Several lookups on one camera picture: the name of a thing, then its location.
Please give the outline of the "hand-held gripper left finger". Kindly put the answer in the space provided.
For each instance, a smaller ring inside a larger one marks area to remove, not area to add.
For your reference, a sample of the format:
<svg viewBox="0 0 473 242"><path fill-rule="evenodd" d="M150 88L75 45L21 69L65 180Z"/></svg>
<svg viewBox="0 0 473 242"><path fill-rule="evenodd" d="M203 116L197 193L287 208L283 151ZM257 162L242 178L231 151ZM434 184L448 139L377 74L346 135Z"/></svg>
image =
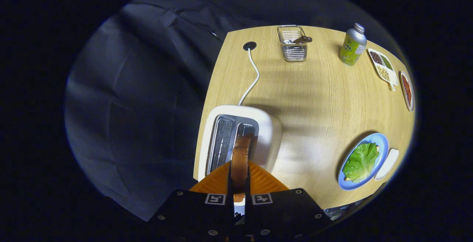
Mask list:
<svg viewBox="0 0 473 242"><path fill-rule="evenodd" d="M191 190L174 190L149 220L161 242L226 242L234 224L231 165L226 163Z"/></svg>

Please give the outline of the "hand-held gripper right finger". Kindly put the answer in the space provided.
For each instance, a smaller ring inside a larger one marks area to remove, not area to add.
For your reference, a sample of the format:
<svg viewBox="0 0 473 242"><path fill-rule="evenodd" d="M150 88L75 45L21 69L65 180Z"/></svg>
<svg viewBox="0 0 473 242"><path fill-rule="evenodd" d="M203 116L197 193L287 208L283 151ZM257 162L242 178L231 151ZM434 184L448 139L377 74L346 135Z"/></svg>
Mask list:
<svg viewBox="0 0 473 242"><path fill-rule="evenodd" d="M290 189L249 163L245 232L252 242L307 242L333 222L303 188Z"/></svg>

